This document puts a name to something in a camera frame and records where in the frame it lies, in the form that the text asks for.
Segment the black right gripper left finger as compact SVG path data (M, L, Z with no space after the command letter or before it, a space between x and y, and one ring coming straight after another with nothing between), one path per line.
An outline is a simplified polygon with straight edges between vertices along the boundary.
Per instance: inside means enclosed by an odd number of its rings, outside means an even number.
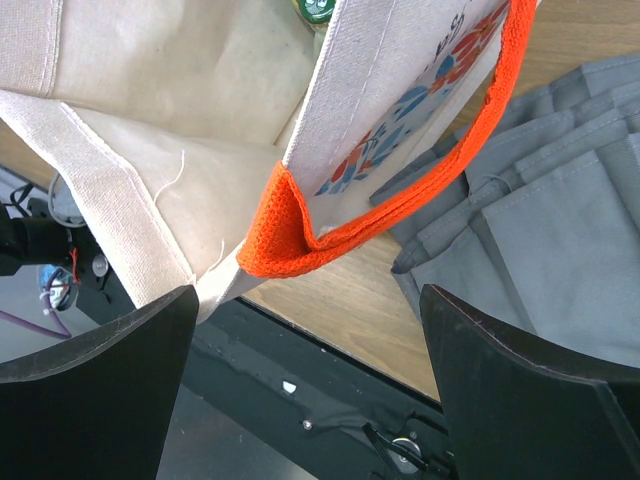
M197 315L182 286L2 363L2 478L155 478Z

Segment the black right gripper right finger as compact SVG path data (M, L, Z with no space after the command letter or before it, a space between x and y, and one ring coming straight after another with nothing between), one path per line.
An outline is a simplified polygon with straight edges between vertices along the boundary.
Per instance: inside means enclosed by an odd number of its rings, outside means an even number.
M636 479L639 371L511 326L436 285L420 313L462 479Z

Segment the beige canvas tote bag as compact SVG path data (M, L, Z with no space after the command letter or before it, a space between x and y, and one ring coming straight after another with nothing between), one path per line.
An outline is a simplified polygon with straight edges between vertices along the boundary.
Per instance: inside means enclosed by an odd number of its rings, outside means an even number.
M533 1L5 1L1 118L61 176L129 298L202 317L442 193L496 128Z

